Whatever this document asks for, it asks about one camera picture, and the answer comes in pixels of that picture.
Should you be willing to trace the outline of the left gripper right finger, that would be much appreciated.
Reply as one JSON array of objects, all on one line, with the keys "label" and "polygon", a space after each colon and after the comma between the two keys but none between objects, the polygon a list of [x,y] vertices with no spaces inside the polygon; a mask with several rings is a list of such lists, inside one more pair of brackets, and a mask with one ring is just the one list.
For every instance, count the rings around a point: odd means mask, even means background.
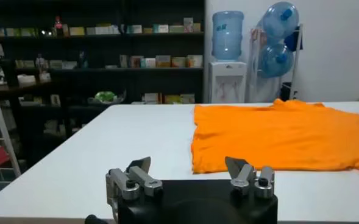
[{"label": "left gripper right finger", "polygon": [[248,195],[250,191],[257,198],[270,199],[274,196],[274,170],[270,166],[263,166],[260,175],[254,166],[244,159],[225,157],[225,164],[230,174],[230,184],[241,195]]}]

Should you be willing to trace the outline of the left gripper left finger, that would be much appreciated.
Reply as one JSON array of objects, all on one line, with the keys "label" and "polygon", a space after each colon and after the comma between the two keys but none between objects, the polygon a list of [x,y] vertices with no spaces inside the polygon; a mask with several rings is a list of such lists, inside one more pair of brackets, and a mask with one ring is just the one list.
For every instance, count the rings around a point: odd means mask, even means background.
[{"label": "left gripper left finger", "polygon": [[107,203],[114,205],[120,198],[137,200],[143,193],[155,197],[163,190],[162,181],[152,178],[148,172],[151,157],[133,160],[125,171],[110,169],[105,175]]}]

